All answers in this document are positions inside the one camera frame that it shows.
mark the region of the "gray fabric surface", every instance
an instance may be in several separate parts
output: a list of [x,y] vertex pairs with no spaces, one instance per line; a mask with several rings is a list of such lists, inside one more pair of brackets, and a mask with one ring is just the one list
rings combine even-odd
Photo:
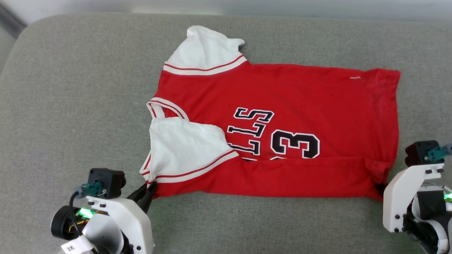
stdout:
[[[143,183],[138,170],[151,122],[145,103],[194,24],[244,39],[241,51],[251,63],[400,70],[392,177],[405,168],[407,145],[452,141],[450,26],[155,14],[47,18],[19,37],[0,77],[0,253],[60,251],[50,221],[93,167],[124,170],[124,194]],[[442,182],[452,184],[447,167]],[[382,204],[366,198],[190,193],[155,200],[149,214],[156,254],[422,253],[404,233],[387,232]]]

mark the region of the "white trim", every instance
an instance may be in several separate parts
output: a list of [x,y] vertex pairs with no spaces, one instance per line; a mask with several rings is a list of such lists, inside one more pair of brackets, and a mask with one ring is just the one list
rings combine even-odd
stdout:
[[147,109],[152,115],[152,118],[165,118],[165,113],[160,105],[152,105],[152,102],[146,103]]
[[183,109],[181,109],[178,105],[176,105],[166,99],[154,97],[150,100],[150,103],[159,105],[164,108],[171,109],[171,111],[176,113],[180,118],[188,120],[188,115],[185,113],[185,111]]
[[244,160],[250,160],[250,161],[257,161],[256,159],[246,158],[246,157],[242,157],[242,159],[244,159]]
[[284,157],[280,157],[280,156],[275,156],[273,158],[270,158],[270,160],[276,160],[276,159],[285,159]]
[[203,175],[203,174],[209,172],[210,170],[217,167],[221,163],[239,156],[239,153],[237,153],[236,151],[230,153],[231,151],[232,151],[232,149],[228,150],[226,153],[219,156],[220,159],[218,159],[218,157],[217,157],[215,159],[217,161],[213,160],[213,161],[215,161],[215,163],[211,164],[210,166],[206,167],[203,170],[196,171],[192,174],[188,174],[188,175],[184,175],[184,176],[180,176],[180,177],[160,177],[160,178],[156,177],[155,181],[158,183],[180,183],[180,182],[184,182],[184,181],[193,179],[195,177],[198,177],[200,175]]
[[218,68],[214,68],[208,71],[205,70],[191,70],[191,69],[186,69],[186,70],[181,70],[181,69],[176,69],[173,68],[171,66],[168,66],[166,64],[170,64],[168,62],[165,62],[165,65],[163,66],[163,70],[167,71],[169,73],[172,74],[176,74],[176,75],[202,75],[202,76],[207,76],[207,75],[214,75],[214,74],[218,74],[218,73],[222,73],[225,71],[230,71],[238,66],[240,66],[241,64],[243,64],[244,62],[246,62],[246,58],[244,56],[240,57],[239,59],[237,59],[235,62],[225,65],[225,66],[221,66]]

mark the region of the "basketball jersey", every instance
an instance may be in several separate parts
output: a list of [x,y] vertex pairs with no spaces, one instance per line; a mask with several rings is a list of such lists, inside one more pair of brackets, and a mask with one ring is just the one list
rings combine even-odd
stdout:
[[400,73],[251,64],[243,43],[192,26],[165,63],[140,170],[157,195],[381,199],[376,186],[397,154]]

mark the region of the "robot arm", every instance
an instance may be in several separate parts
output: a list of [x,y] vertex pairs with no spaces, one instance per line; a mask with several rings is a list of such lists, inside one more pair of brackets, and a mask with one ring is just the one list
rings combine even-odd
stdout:
[[70,240],[61,246],[66,254],[152,254],[155,245],[146,213],[157,183],[119,198],[124,185],[122,171],[90,170],[88,183],[75,188],[73,197],[86,197],[91,209],[72,207],[70,202],[52,220],[52,234]]
[[425,182],[441,178],[443,158],[451,153],[438,147],[436,141],[407,147],[409,168],[399,172],[384,191],[383,225],[389,232],[406,231],[428,254],[452,254],[452,203],[448,202],[452,191]]

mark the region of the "red jersey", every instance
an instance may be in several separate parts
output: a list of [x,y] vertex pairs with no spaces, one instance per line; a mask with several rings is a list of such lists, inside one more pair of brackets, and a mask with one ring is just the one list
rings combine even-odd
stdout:
[[[152,116],[217,126],[240,156],[208,175],[161,182],[160,196],[201,190],[380,198],[376,185],[386,183],[397,154],[400,73],[251,64],[238,51],[243,43],[193,26],[165,63],[148,103]],[[179,148],[197,149],[182,142]]]

